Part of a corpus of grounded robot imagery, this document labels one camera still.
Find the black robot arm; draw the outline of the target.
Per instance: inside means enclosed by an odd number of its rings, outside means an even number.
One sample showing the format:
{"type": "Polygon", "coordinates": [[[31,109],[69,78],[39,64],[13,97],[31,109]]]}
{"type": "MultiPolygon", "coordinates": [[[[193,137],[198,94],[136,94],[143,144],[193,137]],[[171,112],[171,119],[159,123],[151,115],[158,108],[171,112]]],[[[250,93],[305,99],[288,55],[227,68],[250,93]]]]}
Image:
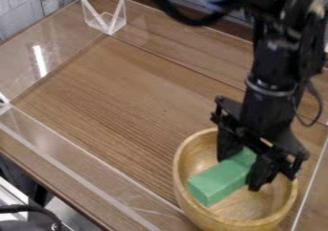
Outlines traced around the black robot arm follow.
{"type": "Polygon", "coordinates": [[[281,173],[293,179],[309,153],[290,131],[305,93],[321,96],[312,78],[325,64],[328,0],[201,0],[210,12],[186,16],[168,0],[152,0],[160,10],[190,26],[209,26],[242,9],[253,18],[253,68],[241,102],[215,98],[211,121],[218,125],[217,158],[242,148],[254,153],[246,176],[251,191],[281,173]]]}

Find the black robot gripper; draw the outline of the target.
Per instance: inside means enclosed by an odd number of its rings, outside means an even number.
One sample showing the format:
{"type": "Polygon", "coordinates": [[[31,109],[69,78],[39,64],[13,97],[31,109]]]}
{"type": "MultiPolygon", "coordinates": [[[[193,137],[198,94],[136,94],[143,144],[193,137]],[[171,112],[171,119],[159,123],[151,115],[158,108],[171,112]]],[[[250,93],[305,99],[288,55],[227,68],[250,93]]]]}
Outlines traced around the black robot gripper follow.
{"type": "Polygon", "coordinates": [[[243,148],[253,151],[255,160],[247,175],[253,192],[280,173],[293,180],[309,158],[290,130],[304,91],[305,84],[296,81],[277,85],[247,76],[241,103],[225,96],[215,98],[211,121],[218,127],[217,158],[223,161],[243,148]]]}

